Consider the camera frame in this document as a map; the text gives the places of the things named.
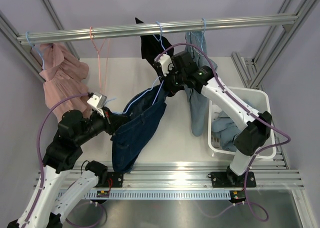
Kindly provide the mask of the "light blue wire hanger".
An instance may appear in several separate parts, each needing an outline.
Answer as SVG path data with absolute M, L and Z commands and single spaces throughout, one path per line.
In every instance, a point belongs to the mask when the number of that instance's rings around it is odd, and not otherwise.
M 131 100 L 131 101 L 127 104 L 127 106 L 125 107 L 125 109 L 123 110 L 123 112 L 113 112 L 113 113 L 115 113 L 115 114 L 117 114 L 117 115 L 126 114 L 126 113 L 128 112 L 128 110 L 130 109 L 130 107 L 131 107 L 134 103 L 136 103 L 139 99 L 141 99 L 143 96 L 145 96 L 148 92 L 151 92 L 151 91 L 154 90 L 155 83 L 156 83 L 157 81 L 160 81 L 160 78 L 162 78 L 162 76 L 158 76 L 158 77 L 157 77 L 157 79 L 152 83 L 151 88 L 146 89 L 145 91 L 143 91 L 143 92 L 141 92 L 140 94 L 138 94 L 138 97 L 136 97 L 136 98 L 134 98 L 133 100 Z M 159 89 L 158 89 L 158 92 L 157 92 L 157 94 L 156 94 L 156 96 L 155 96 L 155 99 L 158 97 L 158 94 L 159 94 L 159 92 L 160 92 L 160 89 L 162 88 L 163 83 L 164 83 L 164 82 L 160 82 Z M 114 100 L 116 100 L 116 99 L 117 99 L 117 98 L 107 99 L 107 101 L 104 102 L 103 105 L 107 105 L 109 102 L 114 101 Z

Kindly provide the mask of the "dark blue denim skirt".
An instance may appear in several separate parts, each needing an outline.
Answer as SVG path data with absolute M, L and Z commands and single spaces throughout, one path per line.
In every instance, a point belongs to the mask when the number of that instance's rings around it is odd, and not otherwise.
M 125 114 L 128 122 L 112 136 L 112 167 L 115 172 L 130 172 L 140 152 L 155 134 L 167 106 L 167 93 L 163 86 L 156 98 L 159 87 L 155 86 L 153 91 L 130 107 Z

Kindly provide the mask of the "light blue denim skirt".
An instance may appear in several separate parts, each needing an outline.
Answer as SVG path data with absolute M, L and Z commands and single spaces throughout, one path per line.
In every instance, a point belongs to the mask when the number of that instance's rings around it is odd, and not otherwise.
M 220 147 L 225 151 L 236 152 L 235 139 L 241 133 L 235 122 L 224 112 L 221 112 L 211 123 L 212 135 L 219 139 Z

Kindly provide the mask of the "pink wire hanger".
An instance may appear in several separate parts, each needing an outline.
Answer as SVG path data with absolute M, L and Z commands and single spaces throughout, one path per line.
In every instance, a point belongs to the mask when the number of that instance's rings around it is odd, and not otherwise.
M 91 26 L 89 29 L 89 38 L 90 41 L 96 51 L 97 54 L 97 60 L 98 60 L 98 82 L 99 82 L 99 91 L 100 93 L 104 93 L 105 89 L 106 89 L 106 82 L 107 82 L 107 66 L 108 66 L 108 59 L 109 59 L 109 53 L 110 53 L 110 39 L 109 38 L 105 38 L 100 46 L 100 48 L 98 48 L 97 44 L 95 43 L 95 36 L 93 35 L 94 32 L 94 28 Z M 106 65 L 105 65 L 105 73 L 104 73 L 104 79 L 102 78 L 102 63 L 101 63 L 101 52 L 104 49 L 104 45 L 105 43 L 107 44 L 107 51 L 106 51 Z

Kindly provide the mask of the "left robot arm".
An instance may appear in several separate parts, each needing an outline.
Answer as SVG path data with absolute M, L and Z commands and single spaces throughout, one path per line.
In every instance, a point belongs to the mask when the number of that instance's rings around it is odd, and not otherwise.
M 94 187 L 120 188 L 123 175 L 108 172 L 104 164 L 89 162 L 81 176 L 61 196 L 58 193 L 66 177 L 83 153 L 81 145 L 101 132 L 114 135 L 128 121 L 125 115 L 113 114 L 106 107 L 85 119 L 78 110 L 66 112 L 58 124 L 53 142 L 40 163 L 43 171 L 32 198 L 21 217 L 10 228 L 61 228 L 78 202 Z

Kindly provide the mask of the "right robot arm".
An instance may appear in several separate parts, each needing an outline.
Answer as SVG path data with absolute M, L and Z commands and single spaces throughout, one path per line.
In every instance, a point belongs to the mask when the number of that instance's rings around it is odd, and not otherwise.
M 224 172 L 211 172 L 208 175 L 212 186 L 255 187 L 253 173 L 248 169 L 256 151 L 271 135 L 271 114 L 268 111 L 261 113 L 245 103 L 214 75 L 213 68 L 197 66 L 187 51 L 172 57 L 167 54 L 159 55 L 155 62 L 162 72 L 165 90 L 175 93 L 185 86 L 194 89 L 215 103 L 240 130 L 234 140 L 237 151 L 231 164 Z

